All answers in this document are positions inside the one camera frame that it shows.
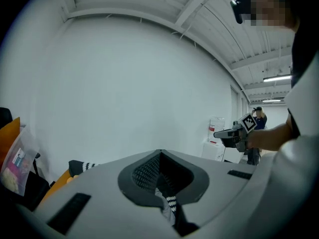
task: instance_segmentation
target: fluorescent light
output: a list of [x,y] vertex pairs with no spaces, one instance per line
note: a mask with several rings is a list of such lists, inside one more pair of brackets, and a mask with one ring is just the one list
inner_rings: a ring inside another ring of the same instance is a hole
[[280,102],[280,99],[272,99],[272,100],[263,100],[264,103],[271,103],[271,102]]
[[291,79],[291,75],[282,75],[282,76],[264,78],[264,82],[280,81],[280,80],[287,80],[287,79]]

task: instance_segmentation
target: plastic bin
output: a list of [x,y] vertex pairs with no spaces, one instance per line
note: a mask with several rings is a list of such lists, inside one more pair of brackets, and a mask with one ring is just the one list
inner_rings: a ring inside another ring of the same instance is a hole
[[1,168],[0,179],[7,189],[24,196],[26,181],[38,151],[39,146],[26,126],[12,144]]

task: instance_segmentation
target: person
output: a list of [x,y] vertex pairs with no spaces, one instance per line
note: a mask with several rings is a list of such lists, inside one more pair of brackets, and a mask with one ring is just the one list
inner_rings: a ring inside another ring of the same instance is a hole
[[[257,126],[254,130],[261,130],[264,129],[267,122],[267,116],[264,113],[264,110],[262,107],[254,108],[251,112],[251,115],[254,117]],[[258,165],[259,158],[260,158],[260,150],[259,148],[250,148],[245,152],[245,155],[247,155],[247,164],[249,165]]]
[[[231,5],[236,21],[249,18],[254,25],[284,27],[295,32],[291,67],[292,88],[301,78],[318,52],[318,30],[316,29],[317,0],[236,0]],[[248,148],[277,151],[290,139],[300,135],[294,118],[273,129],[254,130],[248,136]]]

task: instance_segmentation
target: orange fabric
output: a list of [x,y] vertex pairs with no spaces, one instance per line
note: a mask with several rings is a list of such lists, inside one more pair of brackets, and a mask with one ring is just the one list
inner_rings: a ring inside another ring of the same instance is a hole
[[0,169],[11,145],[19,134],[20,118],[16,118],[0,129]]
[[48,192],[46,192],[44,198],[42,199],[41,203],[45,201],[49,196],[51,196],[55,191],[59,190],[61,187],[63,187],[66,184],[67,179],[71,177],[69,170],[66,170],[64,174],[53,184],[52,188],[49,189]]

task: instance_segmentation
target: white ceiling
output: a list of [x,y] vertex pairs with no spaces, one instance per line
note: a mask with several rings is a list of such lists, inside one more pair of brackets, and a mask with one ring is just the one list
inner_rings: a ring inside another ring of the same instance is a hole
[[294,33],[261,31],[237,24],[231,0],[64,0],[66,18],[123,14],[155,21],[210,52],[234,77],[247,99],[283,97],[290,82],[262,83],[290,73]]

